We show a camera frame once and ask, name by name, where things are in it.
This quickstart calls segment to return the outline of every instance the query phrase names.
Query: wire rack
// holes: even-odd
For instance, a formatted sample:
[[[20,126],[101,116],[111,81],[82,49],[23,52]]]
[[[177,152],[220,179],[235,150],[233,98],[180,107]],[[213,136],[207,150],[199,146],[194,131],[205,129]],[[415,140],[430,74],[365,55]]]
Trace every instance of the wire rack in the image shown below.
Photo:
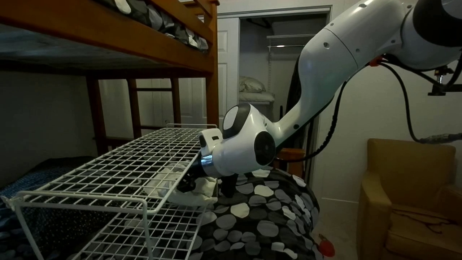
[[[72,259],[187,259],[202,211],[203,208],[168,205],[150,215],[145,222],[138,214],[117,214]]]
[[[155,130],[5,202],[37,259],[43,257],[21,215],[24,207],[115,212],[75,260],[186,259],[203,207],[170,205],[167,198],[197,156],[199,131]]]

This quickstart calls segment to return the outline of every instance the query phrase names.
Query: polka dot fabric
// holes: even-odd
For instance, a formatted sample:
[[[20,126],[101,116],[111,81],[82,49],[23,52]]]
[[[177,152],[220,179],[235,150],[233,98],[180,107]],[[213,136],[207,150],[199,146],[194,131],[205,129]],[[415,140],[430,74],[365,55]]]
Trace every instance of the polka dot fabric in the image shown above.
[[[271,170],[267,178],[239,178],[231,198],[219,196],[202,224],[190,259],[320,260],[309,233],[317,201],[300,178]]]

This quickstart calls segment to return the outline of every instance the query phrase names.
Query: wooden bed frame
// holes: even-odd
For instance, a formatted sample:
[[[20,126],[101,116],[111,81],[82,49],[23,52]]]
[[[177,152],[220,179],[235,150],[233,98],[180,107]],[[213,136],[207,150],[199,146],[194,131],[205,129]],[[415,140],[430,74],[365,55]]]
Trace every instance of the wooden bed frame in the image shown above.
[[[134,137],[141,134],[135,78],[170,78],[173,118],[180,123],[177,78],[206,79],[206,121],[218,126],[218,0],[148,0],[202,36],[202,53],[93,0],[14,0],[0,9],[0,69],[86,77],[98,153],[105,134],[98,79],[127,79]]]

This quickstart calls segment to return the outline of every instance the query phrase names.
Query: floor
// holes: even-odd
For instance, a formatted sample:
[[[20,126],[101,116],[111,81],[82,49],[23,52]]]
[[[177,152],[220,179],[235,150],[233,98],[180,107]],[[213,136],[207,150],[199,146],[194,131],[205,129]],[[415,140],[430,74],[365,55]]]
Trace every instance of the floor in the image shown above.
[[[330,240],[335,248],[333,257],[326,260],[356,260],[356,204],[320,199],[319,222],[313,231]]]

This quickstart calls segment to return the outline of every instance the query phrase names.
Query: bunk bed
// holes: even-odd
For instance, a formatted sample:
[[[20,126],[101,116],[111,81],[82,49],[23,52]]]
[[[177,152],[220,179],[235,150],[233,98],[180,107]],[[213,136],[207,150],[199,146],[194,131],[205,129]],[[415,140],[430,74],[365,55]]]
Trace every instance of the bunk bed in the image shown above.
[[[218,1],[148,3],[203,38],[207,51],[186,46],[93,0],[15,0],[1,6],[0,69],[86,77],[101,153],[91,160],[72,160],[72,166],[79,165],[72,170],[53,168],[47,181],[41,165],[26,175],[28,179],[0,192],[21,227],[17,231],[13,225],[15,230],[7,235],[14,235],[14,241],[18,237],[20,243],[26,237],[30,244],[20,246],[24,251],[20,257],[320,259],[309,235],[319,205],[294,175],[277,169],[242,175],[235,179],[238,188],[231,196],[216,198],[216,189],[207,194],[213,205],[170,201],[197,159],[200,129],[164,127],[141,136],[135,79],[170,78],[179,121],[177,78],[206,78],[207,124],[216,126]],[[115,78],[128,82],[137,139],[108,150],[117,140],[105,134],[98,79]],[[2,220],[0,234],[13,217]],[[13,259],[14,251],[18,248],[0,256]]]
[[[170,78],[176,123],[180,121],[177,78],[205,78],[206,118],[216,126],[218,0],[150,0],[148,4],[205,39],[207,51],[186,46],[95,0],[65,4],[59,0],[18,0],[2,3],[0,10],[0,69],[86,77],[99,155],[119,140],[105,134],[98,79],[127,79],[134,137],[142,129],[135,78]]]

